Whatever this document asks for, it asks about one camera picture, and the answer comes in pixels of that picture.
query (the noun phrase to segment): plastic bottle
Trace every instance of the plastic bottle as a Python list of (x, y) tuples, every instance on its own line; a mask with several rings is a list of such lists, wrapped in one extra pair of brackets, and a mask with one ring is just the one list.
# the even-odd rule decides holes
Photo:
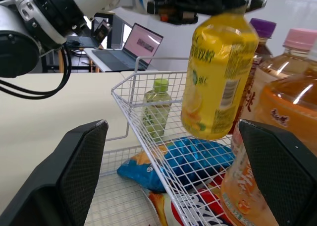
[(258, 45), (258, 48), (256, 49), (255, 54), (254, 54), (253, 65), (252, 65), (246, 86), (245, 86), (243, 94), (242, 94), (242, 98), (240, 101), (237, 115), (234, 119), (232, 128), (229, 131), (229, 134), (233, 133), (233, 130), (240, 119), (243, 105), (244, 105), (244, 102), (246, 100), (248, 91), (250, 90), (251, 84), (253, 82), (256, 69), (258, 68), (260, 63), (262, 63), (263, 61), (269, 60), (273, 57), (271, 51), (266, 46), (266, 43), (267, 43), (268, 39), (271, 38), (271, 36), (275, 30), (276, 23), (270, 22), (267, 20), (263, 20), (263, 19), (252, 18), (250, 21), (250, 24), (255, 28), (255, 30), (259, 36), (259, 45)]
[(171, 101), (168, 91), (168, 80), (158, 78), (154, 81), (153, 89), (144, 95), (143, 103), (155, 103), (145, 106), (142, 123), (155, 141), (160, 141), (164, 135), (171, 104), (160, 105), (160, 102)]
[[(307, 57), (316, 39), (316, 30), (291, 29), (289, 31), (284, 42), (285, 52), (264, 61), (257, 68), (254, 82), (240, 116), (241, 119), (254, 120), (254, 109), (259, 103), (260, 94), (267, 83), (290, 75), (301, 74), (308, 68)], [(236, 125), (231, 139), (231, 149), (235, 154), (241, 144), (242, 137)]]
[(291, 131), (317, 156), (317, 42), (308, 69), (266, 85), (255, 121)]
[[(293, 132), (317, 156), (317, 42), (307, 62), (303, 74), (264, 87), (254, 119)], [(257, 187), (243, 143), (222, 182), (221, 204), (237, 226), (278, 226)]]
[(181, 118), (195, 137), (218, 139), (232, 127), (258, 46), (244, 12), (213, 16), (193, 35)]

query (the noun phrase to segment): barcode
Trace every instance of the barcode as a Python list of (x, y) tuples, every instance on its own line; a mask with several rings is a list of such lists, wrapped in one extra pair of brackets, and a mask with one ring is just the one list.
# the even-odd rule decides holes
[(240, 80), (228, 80), (224, 87), (220, 107), (231, 106)]

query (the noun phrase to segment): desk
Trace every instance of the desk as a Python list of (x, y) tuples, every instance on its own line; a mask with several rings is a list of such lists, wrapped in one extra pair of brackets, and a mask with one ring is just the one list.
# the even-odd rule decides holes
[[(96, 49), (84, 49), (87, 56), (96, 65), (96, 69), (98, 68), (101, 72), (111, 72), (112, 70), (92, 52), (93, 50), (96, 50)], [(150, 64), (147, 68), (147, 71), (157, 71), (157, 70)]]
[[(62, 74), (27, 74), (10, 79), (32, 90), (56, 88)], [(46, 100), (31, 101), (0, 92), (0, 214), (32, 170), (56, 148), (64, 134), (88, 122), (106, 119), (107, 138), (125, 134), (126, 119), (111, 96), (120, 73), (74, 73), (67, 85)], [(106, 142), (105, 150), (140, 145), (133, 131)]]

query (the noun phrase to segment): purple bottle cap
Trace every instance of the purple bottle cap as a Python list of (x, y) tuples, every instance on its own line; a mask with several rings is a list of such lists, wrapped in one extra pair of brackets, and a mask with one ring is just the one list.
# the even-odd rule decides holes
[(258, 36), (263, 38), (270, 38), (276, 27), (274, 22), (256, 18), (252, 18), (250, 24), (255, 28)]

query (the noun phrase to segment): bottle cap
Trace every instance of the bottle cap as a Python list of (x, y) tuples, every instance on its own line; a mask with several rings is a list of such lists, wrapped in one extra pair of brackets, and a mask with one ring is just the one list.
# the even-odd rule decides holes
[(252, 18), (250, 24), (255, 28), (259, 37), (270, 38), (276, 28), (276, 23), (264, 19)]
[(154, 91), (156, 93), (167, 92), (168, 91), (168, 80), (158, 78), (154, 81)]
[(317, 41), (315, 42), (314, 46), (312, 47), (311, 51), (309, 52), (308, 59), (317, 61)]
[(309, 51), (317, 39), (317, 30), (291, 29), (288, 32), (284, 46)]

